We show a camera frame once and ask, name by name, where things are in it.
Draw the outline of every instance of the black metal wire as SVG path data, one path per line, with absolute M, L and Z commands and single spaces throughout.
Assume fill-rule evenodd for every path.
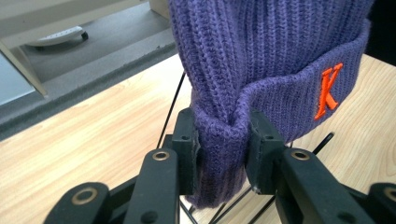
M 312 151 L 315 155 L 317 155 L 323 148 L 332 140 L 334 137 L 334 132 L 327 134 L 327 136 L 319 143 L 319 145 Z
M 212 217 L 212 219 L 210 219 L 209 224 L 213 223 L 213 221 L 219 216 L 220 212 L 224 209 L 225 205 L 227 203 L 223 203 L 221 205 L 221 207 L 218 209 L 218 211 L 216 212 L 216 214 Z
M 189 213 L 192 214 L 194 211 L 195 211 L 195 207 L 191 206 L 190 209 L 189 209 Z
M 312 153 L 318 155 L 318 153 L 324 148 L 324 146 L 326 146 L 326 144 L 329 143 L 330 140 L 332 140 L 333 137 L 334 132 L 327 134 L 327 136 L 319 143 L 319 145 L 314 149 L 314 151 L 312 151 Z M 252 224 L 257 221 L 257 219 L 262 216 L 262 214 L 272 205 L 274 201 L 275 196 L 272 196 L 271 199 L 264 205 L 264 207 L 256 214 L 256 216 L 254 216 L 253 219 L 249 221 L 248 224 Z
M 211 224 L 218 223 L 227 213 L 229 213 L 248 193 L 251 191 L 251 187 L 247 188 L 243 194 L 241 194 L 235 202 L 233 202 L 230 207 L 228 207 L 217 219 L 215 219 Z
M 183 74 L 181 75 L 180 81 L 178 82 L 176 93 L 175 93 L 174 99 L 172 101 L 171 107 L 169 108 L 169 112 L 168 112 L 168 116 L 166 117 L 165 124 L 163 125 L 163 131 L 161 132 L 160 140 L 158 140 L 157 148 L 160 148 L 161 141 L 163 140 L 163 135 L 165 134 L 166 126 L 168 125 L 169 118 L 171 117 L 178 93 L 180 92 L 180 88 L 181 88 L 181 85 L 183 84 L 183 80 L 184 80 L 185 76 L 186 76 L 186 72 L 183 72 Z
M 193 224 L 198 224 L 197 220 L 192 216 L 192 214 L 189 213 L 189 210 L 187 209 L 186 205 L 182 201 L 180 201 L 180 207 L 183 209 L 184 213 L 186 213 L 187 217 L 189 217 L 190 221 Z
M 259 217 L 262 216 L 262 214 L 267 211 L 267 209 L 272 205 L 272 203 L 275 201 L 275 196 L 272 196 L 271 199 L 260 209 L 260 211 L 252 218 L 248 224 L 253 224 L 259 219 Z

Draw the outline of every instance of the screw hole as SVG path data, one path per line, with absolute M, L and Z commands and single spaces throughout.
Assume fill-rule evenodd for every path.
M 152 155 L 152 159 L 154 159 L 156 161 L 164 161 L 168 158 L 169 158 L 169 153 L 167 153 L 165 151 L 159 151 L 159 152 L 154 153 L 154 155 Z
M 156 222 L 158 219 L 158 214 L 154 211 L 148 211 L 140 217 L 140 221 L 145 224 L 150 224 Z
M 396 202 L 396 189 L 387 187 L 384 189 L 385 195 L 394 202 Z
M 345 223 L 356 223 L 356 218 L 347 212 L 339 213 L 338 218 L 343 220 Z
M 77 192 L 73 198 L 72 203 L 75 205 L 82 205 L 91 202 L 98 195 L 98 190 L 93 187 L 87 187 Z
M 299 161 L 309 160 L 309 155 L 302 151 L 293 151 L 291 152 L 291 156 Z

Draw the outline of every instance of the orange letter k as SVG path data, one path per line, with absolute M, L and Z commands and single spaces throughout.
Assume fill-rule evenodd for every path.
M 321 83 L 321 92 L 319 96 L 319 110 L 315 115 L 315 119 L 320 119 L 326 114 L 325 105 L 327 105 L 331 110 L 334 110 L 338 103 L 335 102 L 334 98 L 330 94 L 330 90 L 332 89 L 332 85 L 334 84 L 335 79 L 338 76 L 341 68 L 343 67 L 342 63 L 337 64 L 334 68 L 329 68 L 322 73 L 322 83 Z

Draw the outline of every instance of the knit hat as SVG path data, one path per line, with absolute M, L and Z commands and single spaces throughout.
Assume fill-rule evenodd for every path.
M 249 111 L 286 142 L 349 95 L 373 0 L 169 0 L 199 134 L 198 208 L 229 201 L 246 179 Z

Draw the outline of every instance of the wooden surface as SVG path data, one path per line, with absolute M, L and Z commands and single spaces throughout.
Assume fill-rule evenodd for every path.
M 69 189 L 99 181 L 111 189 L 138 174 L 156 147 L 182 67 L 177 56 L 0 142 L 0 223 L 42 223 Z M 190 103 L 185 80 L 177 111 Z M 367 192 L 374 182 L 396 182 L 396 67 L 363 56 L 354 91 L 338 111 L 294 142 L 319 154 L 339 181 Z M 221 223 L 247 223 L 268 200 L 249 193 Z M 194 212 L 207 223 L 216 210 Z M 272 206 L 258 223 L 277 223 Z M 181 213 L 181 223 L 189 223 Z

